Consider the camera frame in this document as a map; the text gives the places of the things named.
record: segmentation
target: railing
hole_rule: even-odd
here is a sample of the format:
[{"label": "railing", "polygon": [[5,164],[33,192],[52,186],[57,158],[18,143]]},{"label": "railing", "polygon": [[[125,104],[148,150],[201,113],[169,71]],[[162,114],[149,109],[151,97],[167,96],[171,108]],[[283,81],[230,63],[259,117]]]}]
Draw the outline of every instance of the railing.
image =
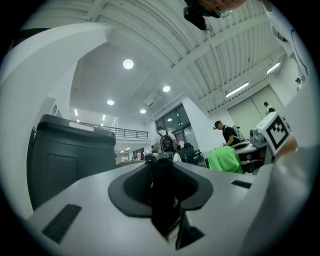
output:
[{"label": "railing", "polygon": [[147,131],[122,129],[122,128],[115,128],[115,127],[109,127],[109,126],[102,126],[101,127],[100,125],[96,125],[96,124],[92,124],[92,123],[85,123],[85,122],[80,122],[80,124],[107,130],[109,132],[114,133],[115,136],[119,137],[119,138],[134,138],[134,139],[148,139],[149,138]]}]

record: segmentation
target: black trash bin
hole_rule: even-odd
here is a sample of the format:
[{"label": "black trash bin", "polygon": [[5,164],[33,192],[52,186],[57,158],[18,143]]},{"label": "black trash bin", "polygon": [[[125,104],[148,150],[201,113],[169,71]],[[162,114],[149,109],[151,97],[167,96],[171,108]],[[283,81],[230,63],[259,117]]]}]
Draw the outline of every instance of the black trash bin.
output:
[{"label": "black trash bin", "polygon": [[27,183],[33,209],[74,182],[116,168],[116,135],[57,116],[42,116]]}]

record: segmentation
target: fluorescent light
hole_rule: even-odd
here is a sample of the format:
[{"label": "fluorescent light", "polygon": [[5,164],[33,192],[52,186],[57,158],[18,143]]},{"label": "fluorescent light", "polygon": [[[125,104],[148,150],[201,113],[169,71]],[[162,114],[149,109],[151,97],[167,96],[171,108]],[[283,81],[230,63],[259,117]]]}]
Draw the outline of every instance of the fluorescent light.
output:
[{"label": "fluorescent light", "polygon": [[279,67],[280,64],[281,64],[281,63],[278,62],[277,64],[273,65],[272,67],[270,67],[270,68],[266,71],[266,73],[267,73],[267,74],[271,73],[271,72],[274,71],[277,67]]},{"label": "fluorescent light", "polygon": [[126,59],[123,62],[123,67],[127,70],[130,70],[134,67],[134,62],[131,59]]},{"label": "fluorescent light", "polygon": [[162,90],[163,90],[165,93],[169,92],[170,89],[171,89],[171,88],[170,88],[170,86],[168,86],[168,85],[162,88]]},{"label": "fluorescent light", "polygon": [[227,93],[225,97],[228,98],[228,97],[231,96],[232,94],[235,94],[236,92],[240,91],[241,89],[245,88],[245,87],[248,86],[248,85],[249,85],[249,82],[246,82],[245,84],[241,85],[241,86],[238,87],[237,89],[235,89],[235,90]]}]

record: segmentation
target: balcony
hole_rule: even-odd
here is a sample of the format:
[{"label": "balcony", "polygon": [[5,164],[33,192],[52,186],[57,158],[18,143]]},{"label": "balcony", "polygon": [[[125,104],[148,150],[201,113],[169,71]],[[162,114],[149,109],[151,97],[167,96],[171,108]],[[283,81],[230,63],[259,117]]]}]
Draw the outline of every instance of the balcony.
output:
[{"label": "balcony", "polygon": [[82,125],[91,126],[94,128],[100,128],[107,130],[109,132],[113,132],[115,134],[116,139],[132,139],[132,140],[148,140],[149,134],[148,131],[141,131],[141,130],[130,130],[130,129],[122,129],[122,128],[115,128],[109,126],[100,126],[91,123],[80,122]]}]

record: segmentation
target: green towel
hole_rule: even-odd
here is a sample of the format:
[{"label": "green towel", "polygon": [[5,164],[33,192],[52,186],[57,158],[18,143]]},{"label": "green towel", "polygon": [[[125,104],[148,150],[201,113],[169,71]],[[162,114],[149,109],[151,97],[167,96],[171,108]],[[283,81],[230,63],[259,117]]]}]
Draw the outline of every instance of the green towel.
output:
[{"label": "green towel", "polygon": [[209,157],[211,170],[242,174],[242,168],[234,148],[224,146],[217,148]]}]

